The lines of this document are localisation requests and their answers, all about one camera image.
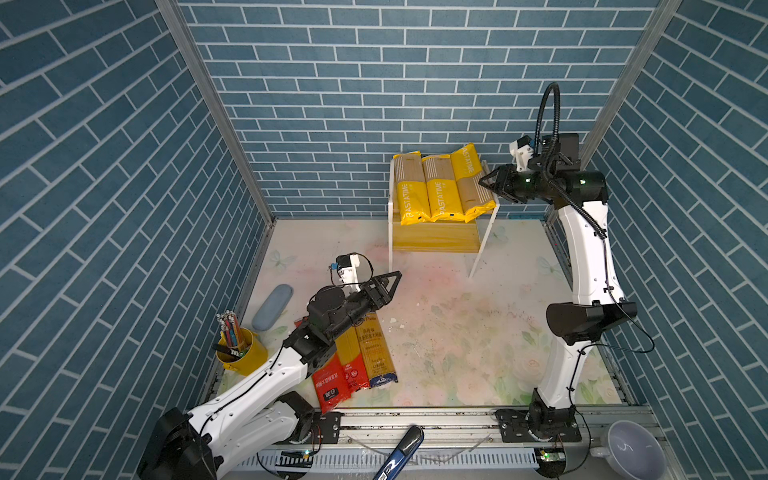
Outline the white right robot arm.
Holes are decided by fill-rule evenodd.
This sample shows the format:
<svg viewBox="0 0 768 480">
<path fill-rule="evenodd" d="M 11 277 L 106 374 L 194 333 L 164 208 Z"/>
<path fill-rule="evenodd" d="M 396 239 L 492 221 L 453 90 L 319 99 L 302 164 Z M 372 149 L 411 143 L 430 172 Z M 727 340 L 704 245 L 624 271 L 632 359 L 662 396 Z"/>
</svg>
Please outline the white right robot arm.
<svg viewBox="0 0 768 480">
<path fill-rule="evenodd" d="M 540 385 L 527 409 L 499 409 L 502 439 L 519 442 L 578 442 L 575 390 L 586 357 L 602 334 L 636 317 L 616 276 L 608 239 L 608 189 L 597 171 L 520 171 L 504 165 L 480 185 L 510 201 L 543 199 L 561 221 L 569 251 L 572 299 L 553 303 L 546 320 L 555 340 Z"/>
</svg>

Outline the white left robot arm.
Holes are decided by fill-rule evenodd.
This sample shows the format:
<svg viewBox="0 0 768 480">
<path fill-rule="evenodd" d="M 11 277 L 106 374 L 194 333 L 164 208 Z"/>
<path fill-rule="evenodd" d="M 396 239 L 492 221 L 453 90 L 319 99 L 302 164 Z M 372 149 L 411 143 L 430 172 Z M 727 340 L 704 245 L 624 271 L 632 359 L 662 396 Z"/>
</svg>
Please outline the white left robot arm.
<svg viewBox="0 0 768 480">
<path fill-rule="evenodd" d="M 264 448 L 303 438 L 314 409 L 295 387 L 326 365 L 337 338 L 393 300 L 401 278 L 399 271 L 376 275 L 351 293 L 321 288 L 307 318 L 261 367 L 212 400 L 187 412 L 172 408 L 157 420 L 138 477 L 221 479 Z"/>
</svg>

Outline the yellow pastatime bag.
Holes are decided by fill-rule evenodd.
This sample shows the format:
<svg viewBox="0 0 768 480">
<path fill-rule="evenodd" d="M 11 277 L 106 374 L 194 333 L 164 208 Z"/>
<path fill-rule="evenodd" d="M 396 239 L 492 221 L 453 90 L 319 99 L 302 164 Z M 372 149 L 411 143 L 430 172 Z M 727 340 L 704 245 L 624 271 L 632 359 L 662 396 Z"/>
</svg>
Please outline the yellow pastatime bag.
<svg viewBox="0 0 768 480">
<path fill-rule="evenodd" d="M 493 194 L 479 185 L 485 175 L 475 146 L 470 143 L 450 154 L 452 169 L 467 223 L 489 213 L 497 206 Z"/>
<path fill-rule="evenodd" d="M 421 153 L 415 151 L 396 155 L 393 164 L 401 225 L 431 222 Z"/>
<path fill-rule="evenodd" d="M 433 155 L 422 159 L 433 222 L 464 222 L 465 214 L 448 155 Z"/>
</svg>

